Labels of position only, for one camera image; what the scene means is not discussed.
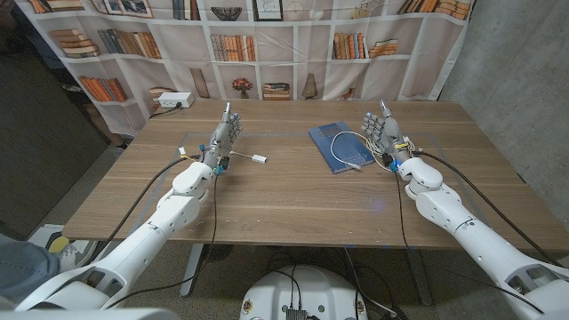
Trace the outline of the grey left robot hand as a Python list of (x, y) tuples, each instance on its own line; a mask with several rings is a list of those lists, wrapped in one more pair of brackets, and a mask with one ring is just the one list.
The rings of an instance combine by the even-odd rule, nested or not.
[(211, 168), (216, 167), (223, 157), (228, 156), (241, 131), (240, 116), (231, 110), (231, 103), (227, 102), (221, 121), (204, 148), (201, 162)]

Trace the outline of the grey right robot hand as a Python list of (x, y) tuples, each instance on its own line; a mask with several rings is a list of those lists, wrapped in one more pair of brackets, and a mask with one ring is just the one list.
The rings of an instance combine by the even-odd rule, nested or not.
[(364, 117), (362, 131), (368, 137), (374, 155), (392, 172), (413, 156), (414, 145), (399, 129), (397, 120), (391, 115), (387, 103), (380, 101), (381, 114), (368, 112)]

